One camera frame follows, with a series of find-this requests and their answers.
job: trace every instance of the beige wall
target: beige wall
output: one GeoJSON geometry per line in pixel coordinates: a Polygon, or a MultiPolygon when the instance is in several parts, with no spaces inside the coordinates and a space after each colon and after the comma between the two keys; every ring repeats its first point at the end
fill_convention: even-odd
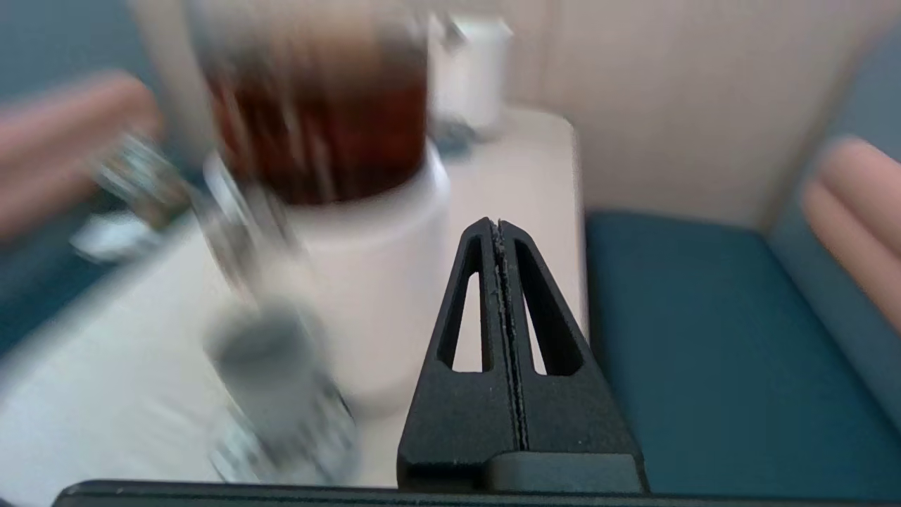
{"type": "MultiPolygon", "coordinates": [[[[499,12],[514,100],[577,127],[588,207],[765,224],[853,57],[901,0],[411,0],[499,12]]],[[[179,0],[132,0],[199,157],[179,0]]]]}

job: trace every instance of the teal cushion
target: teal cushion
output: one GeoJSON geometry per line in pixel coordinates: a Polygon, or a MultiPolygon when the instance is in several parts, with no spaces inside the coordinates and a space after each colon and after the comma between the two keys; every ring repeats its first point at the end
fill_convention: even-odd
{"type": "Polygon", "coordinates": [[[592,346],[655,493],[901,500],[901,438],[751,231],[587,223],[592,346]]]}

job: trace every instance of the brown liquid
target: brown liquid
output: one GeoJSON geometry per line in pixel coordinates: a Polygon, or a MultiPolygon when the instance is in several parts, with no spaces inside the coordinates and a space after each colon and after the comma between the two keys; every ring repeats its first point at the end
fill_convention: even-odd
{"type": "Polygon", "coordinates": [[[288,205],[366,198],[410,180],[423,164],[427,68],[415,49],[385,51],[363,71],[252,66],[207,70],[222,155],[237,180],[256,180],[288,205]]]}

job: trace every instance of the white container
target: white container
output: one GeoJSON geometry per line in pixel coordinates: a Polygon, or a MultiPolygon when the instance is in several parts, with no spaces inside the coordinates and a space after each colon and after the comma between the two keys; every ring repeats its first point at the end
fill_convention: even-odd
{"type": "Polygon", "coordinates": [[[512,39],[500,18],[434,17],[429,41],[433,115],[463,123],[483,139],[499,135],[512,39]]]}

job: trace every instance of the table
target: table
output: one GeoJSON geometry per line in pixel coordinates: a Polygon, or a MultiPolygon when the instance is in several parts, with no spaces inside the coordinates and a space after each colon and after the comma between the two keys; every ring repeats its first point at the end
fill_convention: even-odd
{"type": "MultiPolygon", "coordinates": [[[[543,112],[508,116],[502,138],[446,164],[448,273],[468,225],[481,217],[514,223],[532,235],[587,329],[573,129],[543,112]]],[[[161,251],[92,288],[0,364],[0,497],[49,505],[62,488],[93,478],[218,481],[207,450],[223,388],[196,337],[228,303],[225,288],[189,219],[161,251]]],[[[477,307],[464,312],[461,371],[479,368],[477,307]]],[[[352,485],[396,486],[405,418],[400,410],[359,421],[352,485]]]]}

